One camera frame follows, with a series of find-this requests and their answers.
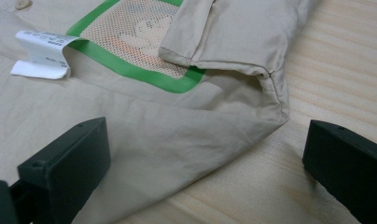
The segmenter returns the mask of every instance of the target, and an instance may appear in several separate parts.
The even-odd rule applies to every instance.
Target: label
[[[63,48],[75,40],[83,40],[76,36],[38,31],[19,31],[16,38],[28,53],[30,62],[17,61],[11,74],[49,79],[70,75],[70,67],[63,56]]]

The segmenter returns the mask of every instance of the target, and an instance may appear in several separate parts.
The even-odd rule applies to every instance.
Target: wood grain
[[[239,159],[116,224],[357,223],[303,170],[310,119],[377,143],[377,0],[319,3],[286,58],[291,121]]]

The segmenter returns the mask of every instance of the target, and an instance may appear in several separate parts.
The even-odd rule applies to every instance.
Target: black plastic block
[[[362,223],[377,223],[377,144],[341,126],[312,120],[305,169]]]

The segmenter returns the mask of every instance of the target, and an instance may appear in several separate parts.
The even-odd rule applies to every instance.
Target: beige fabric
[[[14,62],[26,59],[14,38],[19,30],[64,33],[101,2],[35,1],[24,11],[14,10],[12,0],[0,3],[0,179],[12,184],[16,166],[60,134],[106,117],[112,165],[75,220],[85,224],[110,223],[177,192],[288,118],[283,66],[271,78],[209,70],[183,94],[117,76],[73,50],[66,52],[71,78],[9,74]]]

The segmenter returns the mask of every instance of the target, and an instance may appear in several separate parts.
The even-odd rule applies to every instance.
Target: garment
[[[14,62],[26,58],[14,34],[64,33],[102,1],[45,0],[24,11],[0,4],[0,179],[12,184],[15,166],[75,124],[106,117],[111,167],[74,223],[110,223],[250,149],[288,120],[284,57],[314,1],[251,2],[183,2],[159,54],[208,69],[184,93],[116,75],[70,49],[71,78],[13,77]]]

